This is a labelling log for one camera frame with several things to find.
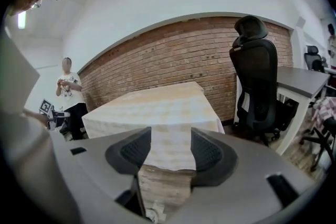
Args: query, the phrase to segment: pink checkered fabric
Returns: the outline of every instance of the pink checkered fabric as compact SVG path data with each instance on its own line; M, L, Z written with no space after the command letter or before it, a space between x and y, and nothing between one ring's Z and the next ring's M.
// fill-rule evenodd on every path
M312 110L312 120L316 122L316 127L320 129L323 126L323 122L333 117L336 119L336 97L326 97L318 100Z

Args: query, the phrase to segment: black pants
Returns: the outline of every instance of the black pants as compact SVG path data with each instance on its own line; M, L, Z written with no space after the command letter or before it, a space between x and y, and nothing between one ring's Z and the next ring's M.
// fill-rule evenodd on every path
M88 113L85 103L78 103L68 109L65 112L70 113L70 117L68 118L68 127L72 134L72 138L74 140L83 139L82 132L80 128L84 127L82 117Z

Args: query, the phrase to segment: table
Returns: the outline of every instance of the table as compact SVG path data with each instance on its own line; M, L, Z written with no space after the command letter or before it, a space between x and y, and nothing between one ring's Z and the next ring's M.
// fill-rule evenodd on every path
M89 138L152 127L144 164L161 169L195 170L191 127L221 132L221 121L196 82L125 94L83 116Z
M329 76L329 74L300 68L278 68L278 93L299 103L295 117L284 131L285 137L280 146L276 149L278 154L282 155L296 136L305 118L309 103L321 91L323 86L327 84ZM242 86L237 78L237 98L234 122L239 121L239 118L237 117L237 102L242 92L241 88Z
M325 67L324 70L325 70L325 72L328 72L328 73L330 73L332 75L336 74L336 69L331 69L329 67Z

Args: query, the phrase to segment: plaid cloth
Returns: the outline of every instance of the plaid cloth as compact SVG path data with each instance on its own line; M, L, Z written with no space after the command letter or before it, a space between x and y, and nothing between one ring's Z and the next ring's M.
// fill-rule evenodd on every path
M221 132L221 121L196 82L130 92L82 117L89 138L152 128L145 164L161 169L196 169L191 127Z
M336 97L326 97L318 100L312 109L312 120L316 122L317 129L321 129L326 119L336 119Z

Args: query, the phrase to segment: wooden floor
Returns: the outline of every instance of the wooden floor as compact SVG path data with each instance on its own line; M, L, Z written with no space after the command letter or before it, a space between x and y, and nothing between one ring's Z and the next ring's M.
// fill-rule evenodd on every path
M305 121L299 134L285 151L283 157L303 170L311 178L319 180L323 177L323 172L320 168L313 173L310 172L310 166L314 161L314 156L311 154L311 145L307 143L304 146L300 146L298 143L302 136L302 131L309 125L309 121ZM261 143L257 137L253 137L250 133L239 128L233 129L232 126L225 126L224 130L228 135ZM281 143L281 139L271 143L270 147L277 148L279 143ZM194 175L194 170L174 172L148 165L142 166L139 171L142 198L145 208L157 216L158 223L163 223L169 219L187 201L191 194L190 181Z

